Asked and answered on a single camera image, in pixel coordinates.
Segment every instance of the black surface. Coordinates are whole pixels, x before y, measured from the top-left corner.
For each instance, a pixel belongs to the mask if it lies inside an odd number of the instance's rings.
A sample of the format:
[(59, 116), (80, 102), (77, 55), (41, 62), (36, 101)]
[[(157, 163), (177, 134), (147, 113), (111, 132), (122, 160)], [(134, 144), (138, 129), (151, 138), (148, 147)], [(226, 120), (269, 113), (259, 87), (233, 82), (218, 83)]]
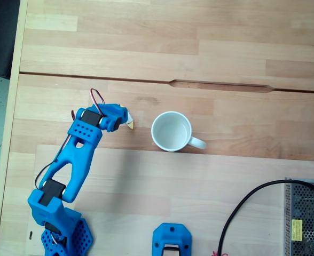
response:
[(47, 230), (50, 230), (50, 231), (52, 231), (52, 232), (54, 232), (56, 234), (61, 235), (61, 232), (54, 225), (50, 224), (49, 222), (46, 222), (44, 224), (44, 228), (47, 229)]
[(52, 179), (47, 180), (42, 188), (44, 194), (38, 203), (48, 206), (53, 197), (62, 199), (62, 192), (65, 188), (66, 186), (62, 183)]
[(0, 77), (10, 77), (19, 3), (0, 0)]
[(99, 127), (100, 120), (101, 116), (90, 110), (86, 110), (81, 117), (81, 121), (93, 125), (95, 127)]

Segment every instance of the black cable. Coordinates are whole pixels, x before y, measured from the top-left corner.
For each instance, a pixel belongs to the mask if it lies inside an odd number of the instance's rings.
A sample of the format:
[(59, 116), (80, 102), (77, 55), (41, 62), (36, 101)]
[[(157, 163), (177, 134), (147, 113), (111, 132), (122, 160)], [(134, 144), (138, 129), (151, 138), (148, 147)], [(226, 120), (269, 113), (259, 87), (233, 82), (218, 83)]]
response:
[(43, 172), (48, 166), (50, 166), (52, 163), (54, 163), (54, 162), (57, 161), (57, 158), (58, 158), (59, 155), (61, 154), (61, 151), (63, 150), (63, 147), (65, 146), (66, 141), (68, 140), (68, 138), (69, 138), (69, 136), (68, 136), (68, 137), (65, 139), (65, 141), (63, 142), (63, 144), (62, 144), (62, 146), (60, 147), (59, 151), (57, 152), (56, 157), (54, 158), (54, 160), (53, 160), (51, 163), (47, 164), (45, 167), (43, 167), (43, 168), (40, 170), (40, 172), (38, 173), (38, 175), (36, 176), (36, 179), (35, 179), (35, 187), (36, 187), (36, 189), (38, 189), (38, 186), (37, 186), (37, 180), (38, 180), (38, 178), (41, 176), (42, 172)]
[(38, 189), (38, 186), (37, 186), (37, 180), (38, 178), (41, 176), (42, 172), (49, 166), (53, 163), (54, 161), (52, 161), (50, 164), (47, 164), (45, 167), (43, 167), (43, 169), (40, 170), (40, 172), (38, 173), (38, 175), (36, 176), (36, 179), (35, 179), (35, 187), (36, 189)]
[(243, 200), (241, 200), (241, 202), (238, 204), (238, 206), (234, 209), (234, 211), (232, 212), (232, 214), (230, 215), (230, 217), (228, 218), (222, 233), (221, 233), (221, 237), (220, 237), (220, 241), (219, 241), (219, 247), (217, 249), (217, 255), (221, 256), (222, 255), (222, 247), (223, 247), (223, 241), (228, 229), (228, 226), (230, 225), (231, 221), (233, 220), (234, 216), (236, 215), (236, 213), (239, 211), (239, 209), (242, 207), (242, 205), (247, 201), (247, 199), (249, 199), (251, 197), (251, 195), (253, 195), (254, 193), (256, 193), (258, 190), (268, 187), (270, 185), (275, 185), (275, 184), (281, 184), (281, 183), (295, 183), (295, 184), (300, 184), (303, 186), (306, 186), (308, 188), (311, 188), (312, 190), (314, 190), (314, 185), (305, 181), (301, 181), (301, 180), (275, 180), (275, 181), (271, 181), (271, 182), (267, 182), (265, 184), (260, 185), (259, 187), (256, 187), (255, 189), (253, 189), (250, 193), (248, 193), (247, 196), (244, 197)]

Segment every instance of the blue robotic arm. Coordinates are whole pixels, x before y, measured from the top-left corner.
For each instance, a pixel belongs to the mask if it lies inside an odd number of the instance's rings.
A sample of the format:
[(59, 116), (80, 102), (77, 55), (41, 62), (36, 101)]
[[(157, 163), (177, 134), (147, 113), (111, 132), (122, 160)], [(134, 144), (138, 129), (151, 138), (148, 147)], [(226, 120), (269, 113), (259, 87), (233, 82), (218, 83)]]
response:
[[(89, 173), (94, 150), (103, 136), (102, 130), (116, 131), (128, 120), (125, 107), (118, 104), (98, 104), (98, 107), (102, 115), (95, 105), (77, 111), (67, 142), (57, 153), (38, 189), (28, 198), (35, 221), (45, 226), (41, 240), (46, 256), (85, 255), (93, 242), (85, 219), (81, 219), (80, 213), (65, 208), (62, 202), (72, 203), (78, 195)], [(67, 186), (52, 179), (66, 164), (72, 164)]]

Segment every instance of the wooden table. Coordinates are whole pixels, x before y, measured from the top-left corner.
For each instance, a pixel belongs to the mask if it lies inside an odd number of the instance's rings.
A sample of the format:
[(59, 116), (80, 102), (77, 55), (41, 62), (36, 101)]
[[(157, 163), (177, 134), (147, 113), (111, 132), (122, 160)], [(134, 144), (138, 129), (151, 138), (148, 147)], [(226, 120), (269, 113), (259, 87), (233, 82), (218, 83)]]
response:
[(314, 161), (314, 1), (22, 0), (0, 162), (0, 255), (25, 254), (36, 147), (63, 142), (70, 110), (89, 106), (91, 87), (127, 106), (136, 125), (101, 147), (159, 150), (152, 121), (175, 110), (208, 142), (202, 153)]

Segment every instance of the small paper piece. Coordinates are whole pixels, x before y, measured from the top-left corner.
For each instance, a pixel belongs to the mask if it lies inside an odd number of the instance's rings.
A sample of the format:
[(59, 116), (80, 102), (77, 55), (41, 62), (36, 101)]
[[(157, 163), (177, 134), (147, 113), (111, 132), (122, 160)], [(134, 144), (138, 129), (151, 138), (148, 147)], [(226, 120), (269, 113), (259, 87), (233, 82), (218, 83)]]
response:
[(303, 221), (302, 220), (292, 220), (292, 232), (291, 240), (292, 241), (301, 241), (303, 237)]

